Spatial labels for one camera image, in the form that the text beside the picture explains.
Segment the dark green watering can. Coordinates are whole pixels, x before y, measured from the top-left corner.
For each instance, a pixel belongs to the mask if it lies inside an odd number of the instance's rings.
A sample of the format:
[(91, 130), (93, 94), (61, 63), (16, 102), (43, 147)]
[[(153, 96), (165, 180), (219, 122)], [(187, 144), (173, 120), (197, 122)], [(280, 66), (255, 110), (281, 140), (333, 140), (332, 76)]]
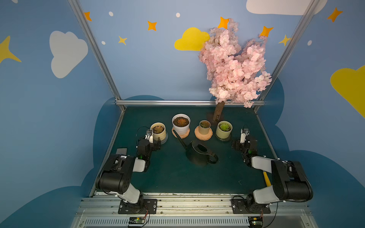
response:
[(184, 143), (182, 138), (173, 129), (173, 133), (185, 149), (185, 155), (190, 162), (198, 166), (206, 166), (208, 164), (216, 164), (219, 160), (218, 156), (209, 148), (197, 140), (192, 140), (188, 145)]

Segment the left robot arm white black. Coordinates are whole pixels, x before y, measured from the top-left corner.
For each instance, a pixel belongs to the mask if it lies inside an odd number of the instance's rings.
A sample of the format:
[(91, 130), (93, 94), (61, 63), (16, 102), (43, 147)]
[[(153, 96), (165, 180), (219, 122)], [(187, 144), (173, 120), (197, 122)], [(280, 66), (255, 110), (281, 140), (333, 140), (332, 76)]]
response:
[(110, 155), (98, 174), (96, 189), (108, 195), (116, 195), (124, 203), (141, 205), (142, 193), (132, 185), (132, 174), (146, 172), (150, 166), (152, 152), (159, 149), (161, 149), (160, 139), (157, 141), (140, 139), (136, 156)]

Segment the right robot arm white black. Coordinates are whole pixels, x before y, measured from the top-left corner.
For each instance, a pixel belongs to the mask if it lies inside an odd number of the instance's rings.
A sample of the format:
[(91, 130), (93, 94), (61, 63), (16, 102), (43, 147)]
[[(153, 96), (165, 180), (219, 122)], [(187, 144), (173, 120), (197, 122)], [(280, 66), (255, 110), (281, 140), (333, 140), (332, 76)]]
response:
[(313, 198), (313, 189), (298, 161), (259, 156), (258, 141), (250, 135), (234, 140), (232, 148), (240, 151), (246, 165), (271, 174), (271, 186), (254, 190), (246, 198), (248, 205), (268, 205), (281, 201), (306, 202)]

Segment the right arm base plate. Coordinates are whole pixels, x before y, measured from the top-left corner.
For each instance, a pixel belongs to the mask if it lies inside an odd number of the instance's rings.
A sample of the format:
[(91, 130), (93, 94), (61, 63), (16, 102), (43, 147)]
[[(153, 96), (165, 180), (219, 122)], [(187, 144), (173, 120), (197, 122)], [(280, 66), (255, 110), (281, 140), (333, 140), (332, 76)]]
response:
[(231, 199), (234, 214), (271, 214), (271, 209), (267, 204), (258, 204), (243, 198)]

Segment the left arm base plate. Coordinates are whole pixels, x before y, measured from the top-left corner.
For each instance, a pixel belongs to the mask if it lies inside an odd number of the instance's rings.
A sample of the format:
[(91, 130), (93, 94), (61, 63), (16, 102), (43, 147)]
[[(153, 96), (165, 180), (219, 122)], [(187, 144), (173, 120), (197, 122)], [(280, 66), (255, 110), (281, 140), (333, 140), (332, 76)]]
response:
[(118, 208), (118, 214), (146, 214), (147, 212), (149, 212), (149, 214), (156, 214), (156, 210), (157, 199), (143, 199), (137, 204), (127, 203), (122, 200)]

